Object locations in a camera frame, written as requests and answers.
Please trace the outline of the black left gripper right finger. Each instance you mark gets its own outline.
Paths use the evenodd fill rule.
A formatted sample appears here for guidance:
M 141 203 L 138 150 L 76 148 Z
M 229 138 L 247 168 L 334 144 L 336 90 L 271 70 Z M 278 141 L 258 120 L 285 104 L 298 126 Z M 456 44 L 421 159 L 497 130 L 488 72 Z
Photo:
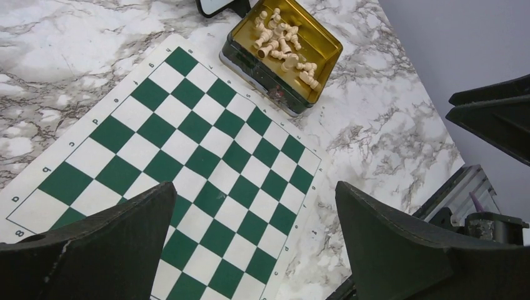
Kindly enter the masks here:
M 344 181 L 335 193 L 356 299 L 529 298 L 527 222 L 475 212 L 456 232 Z

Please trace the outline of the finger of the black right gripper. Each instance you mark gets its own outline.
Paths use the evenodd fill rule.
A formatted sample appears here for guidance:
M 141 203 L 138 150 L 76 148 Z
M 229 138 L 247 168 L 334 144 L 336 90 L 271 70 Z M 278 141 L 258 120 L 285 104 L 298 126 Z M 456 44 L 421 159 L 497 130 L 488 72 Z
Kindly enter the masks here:
M 446 119 L 529 165 L 529 75 L 453 94 Z

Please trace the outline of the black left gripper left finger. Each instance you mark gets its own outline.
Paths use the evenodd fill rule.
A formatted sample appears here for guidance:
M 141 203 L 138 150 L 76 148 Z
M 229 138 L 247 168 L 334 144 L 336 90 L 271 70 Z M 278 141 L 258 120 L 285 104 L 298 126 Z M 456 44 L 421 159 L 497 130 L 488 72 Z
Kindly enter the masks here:
M 171 182 L 1 244 L 2 299 L 149 299 L 176 203 Z

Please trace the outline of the green white chess mat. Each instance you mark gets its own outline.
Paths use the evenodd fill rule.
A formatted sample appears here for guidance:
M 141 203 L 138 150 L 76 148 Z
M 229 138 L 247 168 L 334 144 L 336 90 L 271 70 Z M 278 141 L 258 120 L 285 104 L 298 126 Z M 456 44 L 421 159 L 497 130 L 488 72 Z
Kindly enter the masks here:
M 275 299 L 329 156 L 174 34 L 1 191 L 13 243 L 163 181 L 152 299 Z

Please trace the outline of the white chess piece in tin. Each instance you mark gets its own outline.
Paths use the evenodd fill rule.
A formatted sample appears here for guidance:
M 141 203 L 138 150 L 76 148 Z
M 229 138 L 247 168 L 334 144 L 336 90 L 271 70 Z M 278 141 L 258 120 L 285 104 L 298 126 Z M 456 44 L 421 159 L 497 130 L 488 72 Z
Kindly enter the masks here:
M 314 91 L 321 91 L 322 87 L 319 81 L 314 79 L 312 76 L 309 75 L 307 71 L 302 71 L 299 73 L 300 79 L 307 84 L 312 90 Z

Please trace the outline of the gold tin with white pieces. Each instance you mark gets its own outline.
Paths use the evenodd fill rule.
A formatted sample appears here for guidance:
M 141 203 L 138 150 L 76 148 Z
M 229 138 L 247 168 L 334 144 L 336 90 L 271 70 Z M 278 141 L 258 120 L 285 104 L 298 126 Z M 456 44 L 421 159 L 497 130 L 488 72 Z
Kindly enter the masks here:
M 267 11 L 265 29 L 254 20 Z M 265 58 L 257 51 L 273 39 L 279 47 Z M 229 32 L 220 60 L 292 117 L 313 107 L 329 79 L 343 45 L 297 1 L 258 1 Z M 319 81 L 312 90 L 299 77 L 307 71 Z

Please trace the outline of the white chess piece lying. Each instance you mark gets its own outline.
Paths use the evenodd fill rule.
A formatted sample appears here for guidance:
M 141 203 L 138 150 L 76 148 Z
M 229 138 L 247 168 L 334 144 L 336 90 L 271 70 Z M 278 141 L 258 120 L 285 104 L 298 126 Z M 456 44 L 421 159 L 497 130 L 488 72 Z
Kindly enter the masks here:
M 265 46 L 260 47 L 257 50 L 257 56 L 261 59 L 265 58 L 271 51 L 276 50 L 279 47 L 278 40 L 273 39 L 269 43 L 267 43 Z

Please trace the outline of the white pawn in tin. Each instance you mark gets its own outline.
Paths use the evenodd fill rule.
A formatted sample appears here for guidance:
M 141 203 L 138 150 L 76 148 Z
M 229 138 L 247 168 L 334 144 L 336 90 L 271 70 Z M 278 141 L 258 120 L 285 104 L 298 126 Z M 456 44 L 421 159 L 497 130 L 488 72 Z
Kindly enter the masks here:
M 261 11 L 258 17 L 254 20 L 254 28 L 258 31 L 263 31 L 265 29 L 264 22 L 268 16 L 267 11 Z

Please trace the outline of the small whiteboard with stand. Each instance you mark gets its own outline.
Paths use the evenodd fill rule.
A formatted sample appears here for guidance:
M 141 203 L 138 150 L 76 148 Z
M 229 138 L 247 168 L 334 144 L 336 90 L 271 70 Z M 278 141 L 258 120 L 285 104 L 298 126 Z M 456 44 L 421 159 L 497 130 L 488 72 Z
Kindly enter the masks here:
M 251 10 L 249 0 L 196 0 L 196 5 L 205 18 L 212 18 L 225 9 L 231 9 L 239 17 L 244 18 Z

